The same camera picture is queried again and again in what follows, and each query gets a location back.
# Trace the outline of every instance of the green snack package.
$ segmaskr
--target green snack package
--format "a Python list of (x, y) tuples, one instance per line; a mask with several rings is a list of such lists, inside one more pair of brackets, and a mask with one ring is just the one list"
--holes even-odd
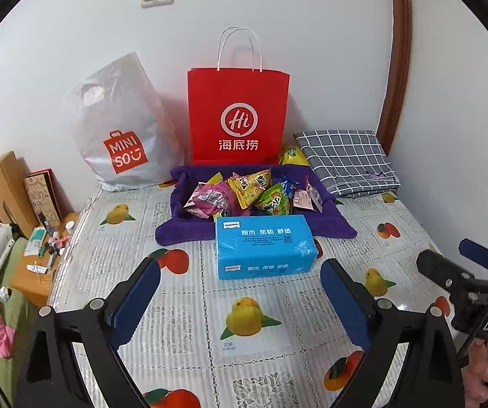
[(259, 197), (256, 207), (269, 215), (291, 215), (291, 199), (282, 183), (277, 183)]

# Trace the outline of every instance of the wooden headboard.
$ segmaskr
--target wooden headboard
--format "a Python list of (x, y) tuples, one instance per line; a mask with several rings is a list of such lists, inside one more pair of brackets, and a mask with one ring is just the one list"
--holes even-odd
[(29, 238), (39, 222), (28, 200), (24, 178), (15, 153), (8, 152), (0, 158), (0, 222), (16, 223)]

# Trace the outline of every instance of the purple cloth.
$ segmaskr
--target purple cloth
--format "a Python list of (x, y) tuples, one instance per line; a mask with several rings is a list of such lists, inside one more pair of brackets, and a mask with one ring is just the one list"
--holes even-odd
[[(329, 193), (310, 167), (294, 164), (284, 165), (232, 165), (232, 166), (182, 166), (172, 169), (172, 179), (178, 185), (170, 197), (172, 219), (164, 222), (155, 230), (155, 240), (161, 245), (188, 241), (216, 239), (216, 230), (212, 220), (202, 219), (186, 212), (183, 205), (200, 182), (208, 181), (217, 172), (226, 180), (233, 172), (246, 175), (271, 168), (272, 183), (281, 181), (282, 175), (297, 181), (304, 188), (305, 178), (317, 189), (324, 203), (324, 212), (293, 209), (294, 215), (304, 215), (314, 236), (327, 238), (355, 238), (357, 232), (348, 224), (335, 205), (335, 196)], [(265, 213), (254, 209), (252, 215)]]

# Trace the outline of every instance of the metal bolt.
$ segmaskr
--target metal bolt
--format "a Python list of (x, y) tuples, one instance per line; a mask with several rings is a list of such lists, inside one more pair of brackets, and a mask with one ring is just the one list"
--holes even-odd
[(392, 301), (386, 298), (378, 299), (376, 304), (383, 310), (389, 310), (392, 307)]
[(103, 305), (104, 305), (104, 299), (100, 299), (99, 297), (97, 297), (96, 299), (93, 299), (89, 303), (89, 307), (92, 310), (98, 310), (99, 308), (102, 308)]
[(441, 310), (439, 307), (431, 307), (431, 308), (429, 309), (429, 312), (430, 312), (430, 313), (431, 313), (433, 316), (435, 316), (436, 318), (438, 318), (438, 317), (440, 317), (440, 316), (442, 316), (442, 315), (443, 315), (443, 312), (442, 312), (442, 310)]
[(51, 307), (48, 307), (47, 305), (44, 307), (41, 307), (40, 311), (38, 312), (38, 314), (41, 317), (46, 317), (47, 315), (49, 315), (49, 313), (51, 313)]

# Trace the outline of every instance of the blue gripper pad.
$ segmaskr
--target blue gripper pad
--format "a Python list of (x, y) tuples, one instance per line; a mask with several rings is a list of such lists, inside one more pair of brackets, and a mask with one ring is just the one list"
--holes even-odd
[(112, 318), (112, 347), (115, 350), (131, 340), (139, 325), (142, 315), (161, 282), (161, 269), (155, 259), (166, 252), (166, 249), (160, 249), (150, 254), (142, 261), (147, 264), (144, 271), (140, 274), (142, 267), (140, 264), (128, 279), (128, 281), (134, 282), (134, 285), (125, 295)]
[[(354, 282), (348, 276), (336, 259), (328, 259), (322, 264), (320, 280), (329, 302), (342, 322), (349, 339), (354, 345), (360, 346), (363, 351), (367, 351), (371, 346), (368, 330), (371, 314), (367, 309), (374, 303), (374, 299), (363, 285)], [(363, 295), (365, 308), (358, 302), (360, 292), (357, 292), (358, 296), (355, 293), (357, 291), (355, 288), (358, 286), (363, 287), (363, 290), (368, 295)]]
[(460, 255), (488, 269), (488, 249), (469, 239), (460, 242)]

